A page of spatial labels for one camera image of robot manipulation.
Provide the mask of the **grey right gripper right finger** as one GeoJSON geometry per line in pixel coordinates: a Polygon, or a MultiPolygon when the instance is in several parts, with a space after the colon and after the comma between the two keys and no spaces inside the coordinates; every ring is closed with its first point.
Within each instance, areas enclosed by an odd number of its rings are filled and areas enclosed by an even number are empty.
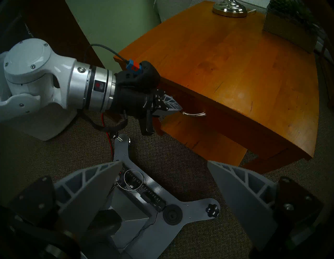
{"type": "Polygon", "coordinates": [[[207,167],[250,238],[251,252],[290,252],[313,233],[323,203],[293,179],[273,182],[248,169],[216,161],[207,167]]]}

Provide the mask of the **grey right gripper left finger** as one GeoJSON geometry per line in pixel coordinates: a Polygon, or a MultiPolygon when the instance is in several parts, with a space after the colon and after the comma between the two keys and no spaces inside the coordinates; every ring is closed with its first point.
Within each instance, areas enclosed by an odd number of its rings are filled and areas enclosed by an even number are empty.
{"type": "Polygon", "coordinates": [[[62,226],[79,240],[106,202],[122,162],[77,170],[56,183],[42,176],[21,191],[8,208],[24,221],[39,227],[62,226]]]}

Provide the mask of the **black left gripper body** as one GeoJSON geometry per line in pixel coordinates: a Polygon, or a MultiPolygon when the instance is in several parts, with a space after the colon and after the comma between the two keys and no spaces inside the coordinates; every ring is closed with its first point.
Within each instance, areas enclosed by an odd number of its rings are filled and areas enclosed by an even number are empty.
{"type": "Polygon", "coordinates": [[[110,112],[127,114],[137,119],[149,115],[166,116],[166,104],[163,101],[165,92],[153,88],[148,91],[138,91],[133,87],[117,86],[112,96],[110,112]]]}

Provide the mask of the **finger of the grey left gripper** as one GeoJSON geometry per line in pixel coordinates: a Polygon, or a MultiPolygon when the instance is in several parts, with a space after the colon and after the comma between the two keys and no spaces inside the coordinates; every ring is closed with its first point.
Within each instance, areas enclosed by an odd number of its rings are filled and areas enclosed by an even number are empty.
{"type": "Polygon", "coordinates": [[[160,96],[160,110],[182,110],[183,108],[173,97],[164,94],[160,96]]]}
{"type": "Polygon", "coordinates": [[[154,134],[153,118],[160,116],[169,116],[181,111],[180,107],[154,107],[154,108],[141,108],[140,109],[140,130],[144,136],[151,136],[154,134]]]}

